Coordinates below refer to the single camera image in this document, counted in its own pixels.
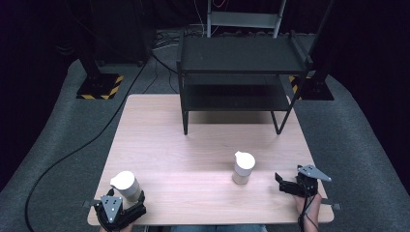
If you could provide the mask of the clear jar with white lid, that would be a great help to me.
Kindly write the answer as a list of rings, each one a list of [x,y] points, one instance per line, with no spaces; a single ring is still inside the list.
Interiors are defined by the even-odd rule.
[[[110,180],[110,185],[117,189],[129,202],[136,202],[141,187],[131,171],[122,171]]]
[[[240,151],[236,152],[234,156],[235,165],[232,180],[237,185],[245,185],[248,182],[252,169],[255,166],[255,157],[250,153]]]

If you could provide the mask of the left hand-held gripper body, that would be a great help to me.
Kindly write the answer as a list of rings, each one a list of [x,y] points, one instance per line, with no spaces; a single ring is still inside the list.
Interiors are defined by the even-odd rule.
[[[123,208],[123,198],[118,196],[103,195],[101,203],[93,207],[101,227],[105,230],[122,229],[146,214],[145,209],[133,206]]]

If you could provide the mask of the grey metal frame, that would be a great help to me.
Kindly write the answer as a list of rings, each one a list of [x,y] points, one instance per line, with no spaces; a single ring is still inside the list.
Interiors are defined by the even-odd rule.
[[[206,37],[212,37],[213,26],[247,27],[273,29],[273,37],[278,36],[287,0],[281,0],[276,14],[255,14],[213,11],[213,0],[207,0]]]

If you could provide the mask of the black metal shelf rack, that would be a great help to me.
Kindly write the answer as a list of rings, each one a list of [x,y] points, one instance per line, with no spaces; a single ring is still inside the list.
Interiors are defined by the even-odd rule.
[[[294,33],[286,37],[182,35],[176,66],[183,130],[192,111],[268,111],[287,119],[313,61]]]

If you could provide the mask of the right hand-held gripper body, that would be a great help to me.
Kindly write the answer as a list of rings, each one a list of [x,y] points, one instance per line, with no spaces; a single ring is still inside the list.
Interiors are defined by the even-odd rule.
[[[297,167],[296,182],[291,190],[293,195],[310,197],[318,193],[318,181],[331,182],[332,178],[312,164]]]

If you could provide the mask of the person's left hand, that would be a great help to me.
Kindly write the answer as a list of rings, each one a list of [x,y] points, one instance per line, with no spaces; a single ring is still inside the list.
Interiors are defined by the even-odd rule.
[[[129,224],[127,227],[122,229],[114,229],[114,230],[105,230],[103,227],[100,227],[99,232],[132,232],[133,224]]]

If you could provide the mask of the person's right hand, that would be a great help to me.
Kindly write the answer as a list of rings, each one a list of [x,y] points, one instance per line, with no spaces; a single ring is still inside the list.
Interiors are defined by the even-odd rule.
[[[322,196],[316,195],[305,200],[304,197],[297,195],[293,196],[296,203],[296,209],[299,214],[298,221],[302,223],[300,228],[303,232],[319,232],[319,210],[321,206]]]

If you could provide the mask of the striped black stand base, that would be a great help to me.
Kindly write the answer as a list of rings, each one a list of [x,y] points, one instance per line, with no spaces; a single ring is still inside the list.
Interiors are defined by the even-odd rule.
[[[87,77],[76,93],[78,99],[109,100],[119,90],[124,77],[117,73],[101,73],[98,77]]]
[[[335,99],[325,81],[317,81],[308,76],[304,85],[301,85],[301,78],[297,75],[290,75],[289,81],[292,91],[298,94],[299,100],[333,101]]]

